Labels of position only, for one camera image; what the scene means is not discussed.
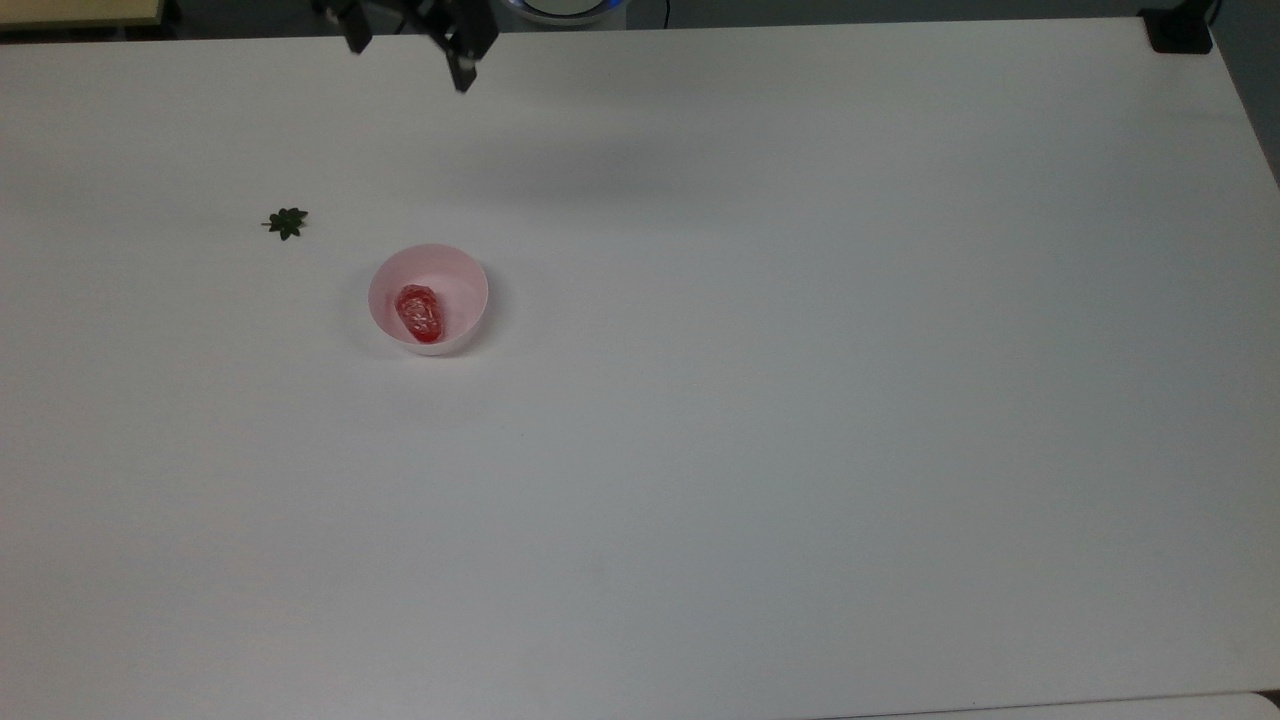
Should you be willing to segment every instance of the small green leaf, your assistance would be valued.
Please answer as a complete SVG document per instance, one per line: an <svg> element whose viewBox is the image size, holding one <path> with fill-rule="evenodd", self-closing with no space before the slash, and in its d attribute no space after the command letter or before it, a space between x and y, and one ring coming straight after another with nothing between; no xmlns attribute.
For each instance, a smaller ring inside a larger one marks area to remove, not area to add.
<svg viewBox="0 0 1280 720"><path fill-rule="evenodd" d="M280 233L280 240L288 240L291 234L302 237L303 225L302 218L306 218L306 210L298 210L297 208L280 208L279 213L273 213L269 223L262 223L268 225L269 232Z"/></svg>

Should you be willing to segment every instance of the pink bowl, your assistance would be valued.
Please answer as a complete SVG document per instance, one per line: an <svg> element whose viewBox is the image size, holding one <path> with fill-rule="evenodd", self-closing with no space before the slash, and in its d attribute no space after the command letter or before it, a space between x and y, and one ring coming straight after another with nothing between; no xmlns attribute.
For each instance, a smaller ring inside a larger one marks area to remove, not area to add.
<svg viewBox="0 0 1280 720"><path fill-rule="evenodd" d="M444 334L424 343L410 334L396 314L396 296L407 284L431 288L440 301ZM410 352L444 355L458 350L475 334L489 302L484 268L470 255L448 245L415 245L392 255L369 283L369 313L384 333Z"/></svg>

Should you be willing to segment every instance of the leaf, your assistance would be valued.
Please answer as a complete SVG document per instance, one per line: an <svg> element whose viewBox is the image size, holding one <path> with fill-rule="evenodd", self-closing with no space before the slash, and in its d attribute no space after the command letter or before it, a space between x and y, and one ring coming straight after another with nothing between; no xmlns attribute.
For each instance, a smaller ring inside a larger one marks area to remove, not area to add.
<svg viewBox="0 0 1280 720"><path fill-rule="evenodd" d="M280 240L289 240L291 234L302 237L302 231L300 228L303 224L302 218L306 217L306 210L298 210L297 208L280 208L279 213L273 213L270 215L270 223L262 224L268 225L269 232L280 233Z"/></svg>

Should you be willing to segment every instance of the white tabletop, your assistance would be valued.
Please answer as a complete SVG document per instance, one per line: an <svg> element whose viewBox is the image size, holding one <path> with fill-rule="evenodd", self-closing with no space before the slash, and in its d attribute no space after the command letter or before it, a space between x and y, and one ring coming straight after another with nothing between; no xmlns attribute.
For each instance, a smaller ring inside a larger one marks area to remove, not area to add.
<svg viewBox="0 0 1280 720"><path fill-rule="evenodd" d="M1280 710L1252 693L1126 700L908 715L911 720L1277 720Z"/></svg>
<svg viewBox="0 0 1280 720"><path fill-rule="evenodd" d="M0 716L1280 687L1277 238L1137 19L0 47Z"/></svg>

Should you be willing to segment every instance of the table surface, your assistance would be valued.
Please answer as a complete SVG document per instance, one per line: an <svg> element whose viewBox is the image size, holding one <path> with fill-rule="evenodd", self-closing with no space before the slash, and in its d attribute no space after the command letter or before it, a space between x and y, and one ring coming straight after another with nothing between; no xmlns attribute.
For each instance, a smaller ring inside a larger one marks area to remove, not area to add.
<svg viewBox="0 0 1280 720"><path fill-rule="evenodd" d="M1280 192L1216 53L13 46L0 105L5 717L1280 687ZM460 356L367 315L417 242L489 272Z"/></svg>
<svg viewBox="0 0 1280 720"><path fill-rule="evenodd" d="M155 24L163 0L0 0L0 29Z"/></svg>
<svg viewBox="0 0 1280 720"><path fill-rule="evenodd" d="M936 715L908 715L924 720ZM1085 702L1004 710L961 710L945 720L1277 720L1280 710L1258 694L1220 694L1120 702Z"/></svg>

